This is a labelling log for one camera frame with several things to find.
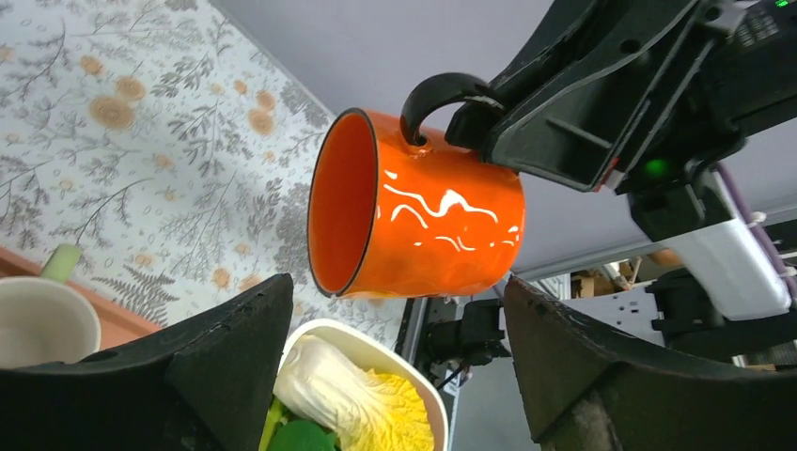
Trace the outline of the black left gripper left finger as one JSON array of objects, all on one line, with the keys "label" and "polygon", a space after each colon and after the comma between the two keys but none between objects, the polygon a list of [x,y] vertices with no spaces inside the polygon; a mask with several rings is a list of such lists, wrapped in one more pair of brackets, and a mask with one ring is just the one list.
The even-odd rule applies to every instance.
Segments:
[{"label": "black left gripper left finger", "polygon": [[293,308],[274,275],[74,364],[1,373],[5,450],[255,450]]}]

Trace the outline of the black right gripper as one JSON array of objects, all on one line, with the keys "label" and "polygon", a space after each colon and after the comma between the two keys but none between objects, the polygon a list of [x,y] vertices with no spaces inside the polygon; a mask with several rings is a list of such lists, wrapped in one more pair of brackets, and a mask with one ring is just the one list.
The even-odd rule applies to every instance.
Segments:
[{"label": "black right gripper", "polygon": [[745,8],[731,42],[725,1],[555,1],[446,139],[488,163],[580,192],[626,172],[636,225],[666,240],[731,218],[710,172],[748,137],[796,116],[796,4]]}]

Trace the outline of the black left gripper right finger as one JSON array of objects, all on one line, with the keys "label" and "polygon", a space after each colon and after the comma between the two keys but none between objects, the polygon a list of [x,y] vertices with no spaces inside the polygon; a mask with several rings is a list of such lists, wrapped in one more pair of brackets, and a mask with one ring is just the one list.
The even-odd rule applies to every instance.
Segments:
[{"label": "black left gripper right finger", "polygon": [[504,309],[530,436],[545,450],[792,450],[796,375],[670,350],[518,278]]}]

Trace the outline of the light green mug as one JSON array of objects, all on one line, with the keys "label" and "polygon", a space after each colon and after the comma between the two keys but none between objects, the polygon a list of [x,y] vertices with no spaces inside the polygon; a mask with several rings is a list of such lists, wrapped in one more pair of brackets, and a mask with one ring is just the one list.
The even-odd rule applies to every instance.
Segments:
[{"label": "light green mug", "polygon": [[1,367],[73,364],[98,351],[99,317],[89,300],[67,285],[82,255],[61,244],[39,275],[1,279]]}]

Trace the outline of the orange mug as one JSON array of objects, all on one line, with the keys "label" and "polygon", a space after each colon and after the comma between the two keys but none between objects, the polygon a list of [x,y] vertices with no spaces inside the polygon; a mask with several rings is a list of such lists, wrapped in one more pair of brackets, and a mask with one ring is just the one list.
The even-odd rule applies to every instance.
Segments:
[{"label": "orange mug", "polygon": [[421,82],[399,116],[350,108],[320,147],[306,237],[312,277],[338,298],[470,296],[502,279],[524,237],[519,175],[424,126],[462,102],[503,111],[476,76]]}]

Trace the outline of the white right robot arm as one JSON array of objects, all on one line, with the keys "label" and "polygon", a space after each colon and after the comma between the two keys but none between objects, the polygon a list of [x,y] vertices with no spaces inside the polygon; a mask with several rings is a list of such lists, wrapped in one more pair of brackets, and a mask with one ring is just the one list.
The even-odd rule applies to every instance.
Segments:
[{"label": "white right robot arm", "polygon": [[665,343],[714,360],[792,340],[796,278],[722,166],[796,116],[792,1],[555,1],[453,116],[448,142],[579,192],[636,225],[705,290],[658,294]]}]

